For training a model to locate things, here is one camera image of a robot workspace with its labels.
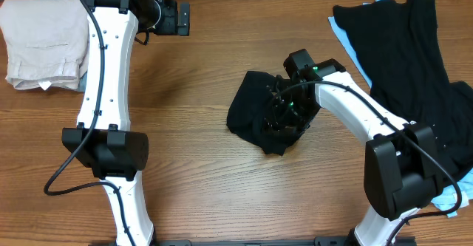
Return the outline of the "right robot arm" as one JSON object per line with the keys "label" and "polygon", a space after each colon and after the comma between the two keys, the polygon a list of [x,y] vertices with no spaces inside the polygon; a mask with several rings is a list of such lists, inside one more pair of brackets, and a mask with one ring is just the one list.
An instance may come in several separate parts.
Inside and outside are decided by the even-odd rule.
{"label": "right robot arm", "polygon": [[432,130],[385,109],[354,82],[336,60],[315,63],[305,49],[292,52],[278,76],[262,133],[294,143],[320,109],[334,114],[365,147],[364,191],[370,202],[363,220],[346,236],[318,236],[322,245],[415,245],[399,236],[400,225],[440,193],[442,175]]}

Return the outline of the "black t-shirt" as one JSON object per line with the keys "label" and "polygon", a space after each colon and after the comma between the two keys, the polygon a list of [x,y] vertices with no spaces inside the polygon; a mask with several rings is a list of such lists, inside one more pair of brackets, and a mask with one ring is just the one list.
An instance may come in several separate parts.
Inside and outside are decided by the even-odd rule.
{"label": "black t-shirt", "polygon": [[228,110],[226,125],[243,140],[260,147],[265,154],[283,155],[304,132],[274,135],[264,131],[268,103],[273,98],[270,88],[276,77],[266,72],[248,71]]}

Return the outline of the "folded beige shorts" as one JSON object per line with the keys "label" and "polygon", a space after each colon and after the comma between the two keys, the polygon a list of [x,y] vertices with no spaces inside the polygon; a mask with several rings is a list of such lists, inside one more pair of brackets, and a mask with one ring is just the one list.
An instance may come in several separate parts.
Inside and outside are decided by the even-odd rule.
{"label": "folded beige shorts", "polygon": [[15,89],[77,89],[87,71],[88,14],[79,0],[5,0],[6,80]]}

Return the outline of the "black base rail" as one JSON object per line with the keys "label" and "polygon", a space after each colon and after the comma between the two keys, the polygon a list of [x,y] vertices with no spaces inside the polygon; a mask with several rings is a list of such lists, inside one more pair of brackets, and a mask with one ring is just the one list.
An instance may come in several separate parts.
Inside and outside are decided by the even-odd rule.
{"label": "black base rail", "polygon": [[270,240],[270,241],[221,241],[192,242],[189,240],[157,241],[151,246],[356,246],[354,238],[348,236],[320,236],[311,240]]}

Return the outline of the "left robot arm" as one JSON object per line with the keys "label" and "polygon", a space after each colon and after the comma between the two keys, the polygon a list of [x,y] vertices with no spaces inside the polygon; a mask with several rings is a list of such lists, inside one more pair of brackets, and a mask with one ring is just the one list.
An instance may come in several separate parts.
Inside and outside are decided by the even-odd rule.
{"label": "left robot arm", "polygon": [[80,0],[88,16],[89,49],[84,99],[76,126],[62,131],[71,155],[91,169],[106,192],[115,221],[114,245],[156,245],[146,209],[143,170],[146,134],[131,130],[129,67],[137,34],[187,36],[190,6],[175,0]]}

